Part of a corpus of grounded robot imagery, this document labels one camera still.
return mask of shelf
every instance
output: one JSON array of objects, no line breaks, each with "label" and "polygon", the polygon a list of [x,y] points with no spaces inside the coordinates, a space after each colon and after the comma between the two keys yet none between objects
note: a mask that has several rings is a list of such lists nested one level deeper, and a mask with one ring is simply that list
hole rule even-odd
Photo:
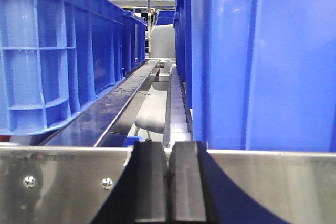
[{"label": "shelf", "polygon": [[[147,0],[110,0],[122,8],[147,8]],[[151,8],[175,9],[175,0],[151,0]]]}]

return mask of blue bin on shelf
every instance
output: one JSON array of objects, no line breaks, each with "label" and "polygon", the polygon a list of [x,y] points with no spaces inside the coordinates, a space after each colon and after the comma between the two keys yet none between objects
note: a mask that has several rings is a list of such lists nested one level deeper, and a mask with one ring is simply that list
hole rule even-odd
[{"label": "blue bin on shelf", "polygon": [[158,14],[158,20],[156,22],[156,25],[168,25],[172,24],[174,20],[174,10],[161,10]]}]

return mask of gray chair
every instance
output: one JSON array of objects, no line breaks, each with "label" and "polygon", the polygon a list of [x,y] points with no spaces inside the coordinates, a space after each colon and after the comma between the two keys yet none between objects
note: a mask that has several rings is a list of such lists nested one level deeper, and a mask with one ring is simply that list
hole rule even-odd
[{"label": "gray chair", "polygon": [[[155,26],[150,37],[151,58],[175,59],[175,30],[173,25]],[[165,64],[167,74],[171,64]],[[135,119],[135,133],[137,136],[140,129],[147,131],[150,140],[150,132],[163,134],[167,97],[162,95],[147,95],[141,109]]]},{"label": "gray chair", "polygon": [[162,95],[147,95],[135,119],[135,133],[137,136],[140,128],[147,131],[151,140],[150,131],[163,134],[166,115],[167,98]]}]

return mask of blue storage bin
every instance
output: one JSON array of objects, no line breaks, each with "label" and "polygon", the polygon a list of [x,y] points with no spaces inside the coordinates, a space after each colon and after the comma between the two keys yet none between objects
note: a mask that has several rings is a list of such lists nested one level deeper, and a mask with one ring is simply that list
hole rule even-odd
[{"label": "blue storage bin", "polygon": [[336,0],[191,0],[191,10],[194,140],[336,151]]},{"label": "blue storage bin", "polygon": [[0,0],[0,135],[56,130],[123,77],[108,0]]},{"label": "blue storage bin", "polygon": [[158,20],[156,22],[156,25],[168,25],[172,24],[174,20],[174,10],[161,10],[158,14]]}]

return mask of conveyor belt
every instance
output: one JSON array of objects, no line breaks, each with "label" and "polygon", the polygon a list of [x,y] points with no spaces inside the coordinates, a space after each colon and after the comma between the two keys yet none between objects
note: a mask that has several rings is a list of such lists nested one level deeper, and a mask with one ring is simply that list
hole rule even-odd
[{"label": "conveyor belt", "polygon": [[174,65],[169,80],[163,145],[171,148],[175,142],[191,141],[190,124],[191,118],[186,110],[184,86],[177,74],[176,65]]}]

